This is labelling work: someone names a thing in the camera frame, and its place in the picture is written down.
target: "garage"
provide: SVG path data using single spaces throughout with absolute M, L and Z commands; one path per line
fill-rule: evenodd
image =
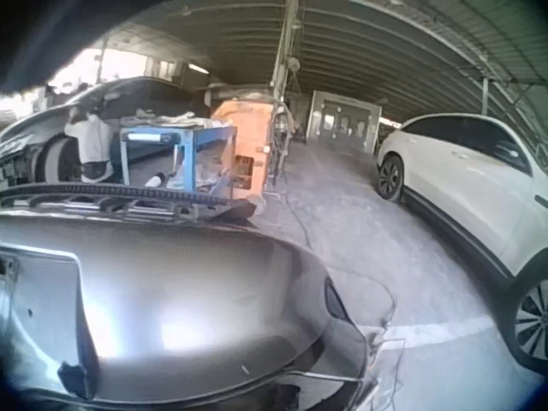
M 282 101 L 295 135 L 249 221 L 329 272 L 367 340 L 375 384 L 358 409 L 522 407 L 548 359 L 542 11 L 497 0 L 138 3 L 89 12 L 98 24 L 68 25 L 78 41 L 45 40 L 57 53 L 21 54 L 27 75 L 6 75 L 3 91 L 47 80 L 89 46 L 101 62 L 105 50 L 146 56 L 146 76 L 211 111 L 244 92 Z M 74 21 L 85 12 L 75 6 Z M 48 147 L 70 169 L 77 148 L 61 141 Z M 50 182 L 25 174 L 47 154 L 29 163 L 11 144 L 0 161 L 18 158 L 17 182 Z M 137 166 L 147 176 L 151 159 Z

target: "corrugated metal ceiling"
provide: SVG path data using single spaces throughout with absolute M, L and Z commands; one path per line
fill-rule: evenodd
M 184 57 L 232 84 L 268 83 L 284 4 L 161 3 L 119 27 L 110 44 Z M 300 0 L 294 55 L 301 70 L 290 87 L 383 99 L 384 114 L 402 122 L 431 112 L 479 112 L 486 75 L 489 114 L 536 147 L 548 141 L 548 26 L 535 11 L 515 0 Z

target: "ceiling light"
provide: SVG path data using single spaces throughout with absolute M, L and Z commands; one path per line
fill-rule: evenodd
M 197 66 L 196 64 L 190 63 L 188 67 L 191 68 L 192 70 L 200 71 L 201 73 L 204 73 L 204 74 L 209 74 L 209 71 L 207 71 L 205 68 L 201 68 L 200 66 Z

